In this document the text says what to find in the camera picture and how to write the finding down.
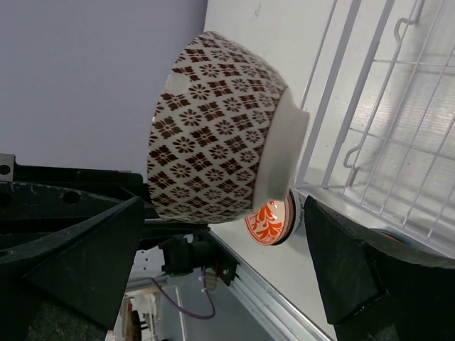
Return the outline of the orange floral bowl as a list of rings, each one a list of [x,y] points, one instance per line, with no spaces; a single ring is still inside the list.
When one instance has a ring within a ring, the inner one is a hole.
[[[256,213],[246,216],[244,223],[256,243],[277,246],[291,235],[295,220],[295,200],[292,193],[289,193],[283,201],[270,200]]]

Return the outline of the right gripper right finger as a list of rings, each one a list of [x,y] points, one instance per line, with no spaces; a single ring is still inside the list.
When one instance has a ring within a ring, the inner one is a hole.
[[[454,260],[364,227],[312,197],[304,224],[338,340],[453,340]]]

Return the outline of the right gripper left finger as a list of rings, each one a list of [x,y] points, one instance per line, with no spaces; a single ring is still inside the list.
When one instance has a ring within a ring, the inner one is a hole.
[[[2,340],[104,340],[144,226],[139,197],[1,251]]]

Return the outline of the brown patterned bowl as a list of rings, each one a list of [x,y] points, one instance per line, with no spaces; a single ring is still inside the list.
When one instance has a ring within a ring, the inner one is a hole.
[[[309,118],[260,56],[200,34],[173,64],[152,119],[147,179],[157,215],[219,224],[285,199]]]

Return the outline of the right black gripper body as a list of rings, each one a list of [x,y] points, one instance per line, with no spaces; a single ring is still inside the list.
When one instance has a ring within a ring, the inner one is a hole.
[[[164,222],[151,204],[148,185],[138,173],[118,170],[25,166],[13,154],[1,155],[1,246],[57,232],[119,203],[139,197],[145,227],[141,247],[174,236],[208,232],[205,224]]]

